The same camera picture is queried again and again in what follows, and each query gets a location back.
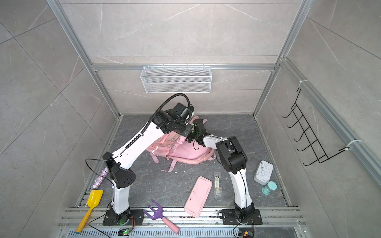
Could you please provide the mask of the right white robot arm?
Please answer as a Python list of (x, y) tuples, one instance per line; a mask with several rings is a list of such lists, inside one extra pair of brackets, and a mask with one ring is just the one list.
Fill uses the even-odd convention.
[(219, 163), (229, 173), (234, 189), (235, 216), (239, 221), (249, 218), (254, 213), (255, 206), (246, 179), (248, 158), (238, 139), (235, 136), (219, 137), (208, 133), (202, 119), (194, 120), (192, 125), (193, 131), (188, 139), (214, 149)]

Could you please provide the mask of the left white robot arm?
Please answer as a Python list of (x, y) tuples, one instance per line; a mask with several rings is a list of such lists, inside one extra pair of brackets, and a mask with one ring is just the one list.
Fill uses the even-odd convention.
[(173, 109), (155, 112), (135, 137), (130, 139), (120, 149), (106, 152), (103, 159), (106, 162), (113, 184), (113, 211), (120, 215), (129, 210), (130, 186), (136, 179), (131, 167), (135, 160), (156, 140), (170, 133), (187, 137), (191, 126), (189, 121), (194, 114), (194, 107), (186, 107), (178, 103)]

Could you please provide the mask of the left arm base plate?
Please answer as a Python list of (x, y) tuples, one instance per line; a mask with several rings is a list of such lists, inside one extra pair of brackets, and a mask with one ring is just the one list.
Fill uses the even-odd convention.
[(142, 209), (128, 209), (122, 214), (118, 215), (113, 209), (107, 210), (103, 220), (103, 226), (128, 226), (135, 225), (141, 226), (144, 220), (144, 212)]

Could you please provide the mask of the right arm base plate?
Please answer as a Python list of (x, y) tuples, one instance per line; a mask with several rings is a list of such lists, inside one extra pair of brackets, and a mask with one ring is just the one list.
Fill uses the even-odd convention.
[(258, 209), (245, 210), (223, 209), (217, 213), (217, 217), (224, 225), (262, 225), (262, 216)]

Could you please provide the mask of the pink school backpack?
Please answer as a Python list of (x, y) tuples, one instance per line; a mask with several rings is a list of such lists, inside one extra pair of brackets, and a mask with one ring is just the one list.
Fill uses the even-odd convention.
[(177, 162), (197, 165), (216, 158), (215, 149), (203, 146), (195, 148), (193, 144), (193, 142), (186, 142), (185, 137), (171, 132), (157, 139), (146, 150), (155, 163), (159, 162), (158, 157), (172, 161), (170, 168), (167, 170), (168, 173), (173, 171)]

